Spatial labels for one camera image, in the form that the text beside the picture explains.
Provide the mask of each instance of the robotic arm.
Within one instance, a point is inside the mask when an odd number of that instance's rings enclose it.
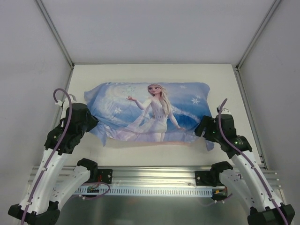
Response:
[[[8,211],[9,215],[21,220],[21,224],[54,225],[63,205],[77,188],[87,181],[97,181],[97,163],[84,158],[77,163],[68,179],[54,189],[59,172],[74,147],[80,143],[85,132],[98,123],[85,104],[72,103],[70,96],[66,95],[68,102],[60,102],[62,107],[67,107],[66,117],[48,133],[42,162],[26,197]]]
[[[229,110],[223,109],[227,99],[217,109],[218,116],[204,116],[195,130],[212,142],[219,143],[221,149],[238,167],[244,181],[227,162],[213,164],[206,176],[201,176],[203,183],[217,186],[222,183],[236,196],[249,214],[249,225],[290,225],[295,211],[291,205],[284,205],[275,194],[255,161],[252,148],[243,136],[236,135],[233,117]]]

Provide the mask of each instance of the elsa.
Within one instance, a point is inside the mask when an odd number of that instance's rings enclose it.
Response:
[[[144,103],[141,103],[132,96],[127,97],[127,100],[135,102],[137,107],[143,110],[143,113],[125,128],[127,135],[123,135],[123,137],[118,135],[119,138],[126,141],[162,142],[167,131],[168,118],[177,129],[185,130],[185,128],[178,125],[172,113],[171,103],[167,97],[165,88],[153,83],[147,89],[151,96]],[[146,118],[146,115],[150,107],[152,108],[152,117],[149,119]]]

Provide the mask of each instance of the perforated metal strip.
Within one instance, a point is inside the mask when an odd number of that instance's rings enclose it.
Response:
[[[75,194],[97,195],[104,193],[108,189],[106,187],[98,187],[93,190],[93,193],[88,193],[88,188],[89,186],[80,186]],[[212,189],[171,187],[112,187],[107,195],[212,197]]]

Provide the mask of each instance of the blonde hair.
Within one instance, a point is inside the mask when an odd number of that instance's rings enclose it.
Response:
[[[157,83],[152,83],[152,84],[150,84],[147,88],[148,88],[148,92],[152,95],[152,96],[154,96],[154,94],[152,94],[150,91],[149,91],[149,87],[150,86],[154,86],[154,87],[158,87],[158,88],[160,88],[160,90],[161,90],[161,92],[160,92],[160,96],[161,96],[161,98],[160,98],[160,103],[161,103],[161,105],[163,106],[163,110],[164,110],[164,113],[165,113],[165,116],[167,117],[168,115],[169,115],[169,113],[171,112],[171,103],[170,103],[170,101],[169,101],[169,99],[168,99],[168,97],[167,97],[167,91],[166,91],[166,89],[163,87],[163,86],[161,86],[161,85],[159,85],[159,84],[157,84]]]

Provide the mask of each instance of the blue fabric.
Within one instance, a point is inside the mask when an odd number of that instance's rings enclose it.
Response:
[[[151,93],[151,87],[156,89],[161,87],[166,93],[166,98],[171,103],[169,115],[164,115],[166,110],[163,109],[163,101],[159,100],[154,104],[155,97]],[[211,116],[207,104],[209,91],[209,86],[200,82],[103,83],[84,93],[91,114],[100,121],[90,132],[98,136],[103,145],[105,145],[107,137],[118,140],[154,142],[157,141],[157,135],[153,136],[155,129],[159,133],[158,137],[163,133],[161,136],[163,142],[194,142],[197,139],[194,133],[195,128],[204,115]],[[149,101],[151,103],[147,109],[142,110],[135,101],[128,100],[128,96],[132,96],[140,103]],[[174,115],[175,121],[170,119],[171,114]],[[213,147],[212,142],[207,142],[208,150]]]

